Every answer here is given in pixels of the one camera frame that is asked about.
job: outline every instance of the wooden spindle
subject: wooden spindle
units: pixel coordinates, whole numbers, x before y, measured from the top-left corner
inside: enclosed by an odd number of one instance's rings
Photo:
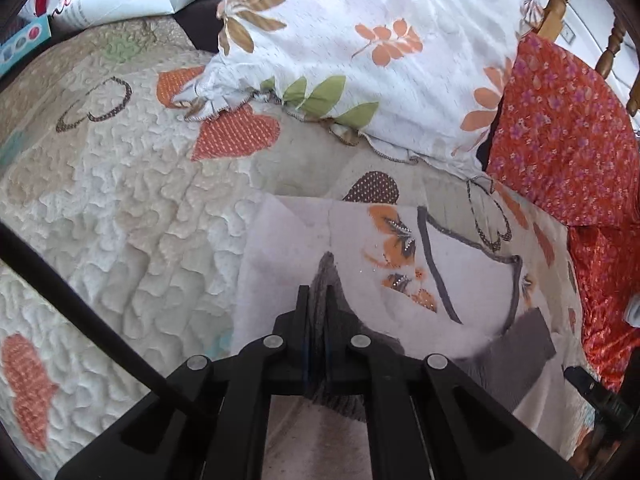
[[[596,64],[596,72],[600,74],[604,79],[609,76],[611,69],[613,68],[613,59],[620,51],[620,44],[626,34],[626,28],[622,22],[616,16],[613,21],[613,28],[611,29],[611,35],[609,36],[609,45],[607,49],[602,53],[600,59]]]
[[[634,85],[631,87],[631,92],[629,92],[629,101],[626,104],[626,111],[632,117],[638,111],[638,105],[640,104],[640,73],[636,76],[636,81]]]
[[[549,41],[555,41],[562,30],[562,19],[569,0],[549,0],[545,7],[545,17],[538,35]]]

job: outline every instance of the pillowcase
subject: pillowcase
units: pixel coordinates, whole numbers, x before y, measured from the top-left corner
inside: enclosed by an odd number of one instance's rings
[[[593,68],[535,34],[520,43],[486,172],[565,225],[639,220],[625,107]]]
[[[221,52],[176,101],[202,120],[272,92],[347,142],[475,176],[524,1],[223,0]]]

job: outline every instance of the red cloth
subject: red cloth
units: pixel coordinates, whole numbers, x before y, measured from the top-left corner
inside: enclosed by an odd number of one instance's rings
[[[640,155],[626,110],[601,76],[528,35],[505,88],[487,173],[569,226],[582,345],[618,389],[640,330],[623,320],[640,292]]]
[[[638,221],[640,155],[592,68],[529,34],[505,88],[487,173],[566,225]]]

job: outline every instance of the black rod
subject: black rod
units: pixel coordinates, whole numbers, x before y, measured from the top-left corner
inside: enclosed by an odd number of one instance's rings
[[[66,317],[82,334],[163,402],[187,416],[205,416],[138,355],[26,242],[0,222],[0,260]]]

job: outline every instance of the silver screw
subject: silver screw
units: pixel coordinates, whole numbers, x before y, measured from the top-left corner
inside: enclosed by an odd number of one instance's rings
[[[284,339],[279,335],[271,334],[265,337],[262,342],[267,348],[280,348],[284,343]]]
[[[449,364],[449,361],[442,354],[431,354],[427,357],[427,364],[435,370],[444,370],[447,364]]]
[[[371,339],[364,334],[358,334],[351,338],[351,344],[356,348],[366,348],[371,344]]]
[[[187,359],[187,368],[189,370],[202,370],[209,360],[204,355],[192,355]]]

